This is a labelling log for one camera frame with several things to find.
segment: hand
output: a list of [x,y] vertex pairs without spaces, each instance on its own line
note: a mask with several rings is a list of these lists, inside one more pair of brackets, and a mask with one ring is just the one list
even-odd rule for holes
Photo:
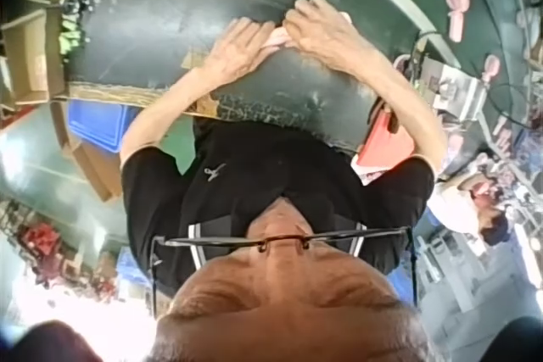
[[219,38],[210,55],[205,59],[203,70],[220,86],[238,80],[256,70],[279,47],[262,47],[275,24],[264,24],[243,17],[235,19]]
[[360,68],[356,66],[361,59],[372,65],[372,61],[385,58],[326,0],[297,0],[283,27],[296,48],[333,70],[352,74]]

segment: person in white shirt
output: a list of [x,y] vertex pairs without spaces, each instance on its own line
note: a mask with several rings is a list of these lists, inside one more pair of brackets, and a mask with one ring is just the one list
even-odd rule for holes
[[488,245],[495,246],[508,239],[508,222],[492,197],[472,192],[485,182],[490,180],[478,173],[458,175],[438,183],[428,200],[428,208],[447,229],[480,235]]

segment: blue crate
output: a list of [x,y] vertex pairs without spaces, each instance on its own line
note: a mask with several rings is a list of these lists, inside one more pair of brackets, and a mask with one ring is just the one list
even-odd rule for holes
[[68,107],[68,127],[81,139],[118,153],[122,137],[139,110],[126,105],[75,100]]
[[120,249],[116,269],[121,278],[145,287],[150,286],[147,276],[139,269],[130,248],[127,246]]

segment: logo on shirt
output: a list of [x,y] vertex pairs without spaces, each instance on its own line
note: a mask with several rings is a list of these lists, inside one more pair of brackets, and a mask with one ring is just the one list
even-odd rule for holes
[[204,174],[208,175],[209,177],[207,177],[207,182],[211,182],[213,181],[215,178],[217,178],[219,176],[219,173],[221,171],[221,169],[226,165],[226,163],[223,163],[221,165],[219,165],[216,169],[210,169],[210,168],[205,168],[204,169]]

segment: forehead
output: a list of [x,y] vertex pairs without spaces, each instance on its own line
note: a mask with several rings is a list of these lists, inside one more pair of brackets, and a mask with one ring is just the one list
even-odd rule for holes
[[195,320],[171,315],[157,331],[157,343],[175,343],[179,352],[198,355],[197,360],[217,355],[228,355],[222,360],[263,360],[261,352],[273,360],[304,360],[305,353],[316,350],[327,355],[322,360],[350,360],[351,355],[361,360],[425,341],[417,317],[398,302],[329,309],[286,304]]

